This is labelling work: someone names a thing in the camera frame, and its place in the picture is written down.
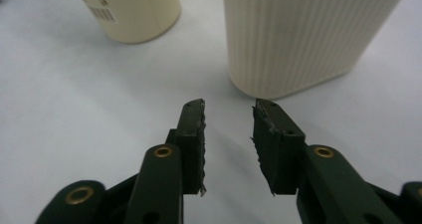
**label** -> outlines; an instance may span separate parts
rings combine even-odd
[[[110,23],[117,23],[114,15],[112,14],[111,10],[108,8],[95,8],[95,7],[91,7],[88,6],[90,8],[90,10],[93,12],[94,16],[97,19],[103,20],[105,22],[110,22]]]

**screw hole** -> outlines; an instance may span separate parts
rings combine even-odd
[[[72,190],[66,196],[66,203],[71,205],[77,205],[90,199],[94,194],[94,191],[89,186],[82,186]]]
[[[363,214],[363,218],[365,219],[367,223],[370,223],[370,224],[383,224],[381,219],[379,219],[377,216],[370,213]]]
[[[156,212],[147,212],[143,215],[142,223],[145,224],[154,224],[159,220],[159,214]]]
[[[316,147],[314,149],[314,152],[321,157],[333,157],[334,156],[334,152],[326,147]]]
[[[156,149],[154,154],[157,157],[166,157],[166,156],[171,155],[171,152],[172,152],[171,148],[163,146]]]

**white table surface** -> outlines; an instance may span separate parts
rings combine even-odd
[[[301,223],[273,197],[250,136],[255,100],[228,76],[223,0],[181,0],[165,35],[110,40],[81,0],[0,3],[0,223],[34,223],[66,185],[107,188],[138,172],[182,106],[206,102],[208,192],[185,196],[185,223]],[[422,180],[422,0],[402,0],[355,69],[276,100],[309,144],[341,151],[398,193]]]

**cylindrical container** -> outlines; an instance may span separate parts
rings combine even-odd
[[[399,0],[224,0],[229,72],[276,99],[349,71]]]
[[[84,0],[107,35],[139,43],[164,33],[180,15],[179,0]]]

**brass screw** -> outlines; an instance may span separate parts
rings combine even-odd
[[[173,152],[173,150],[169,147],[166,146],[162,146],[159,147],[158,149],[155,150],[154,154],[157,157],[166,157],[171,155],[171,153]]]
[[[327,147],[316,147],[314,152],[321,157],[334,157],[334,152]]]
[[[75,194],[77,194],[78,192],[85,192],[85,195],[81,197],[75,196]],[[68,193],[68,195],[66,196],[66,203],[71,205],[77,205],[90,199],[93,194],[94,190],[89,186],[78,187]]]

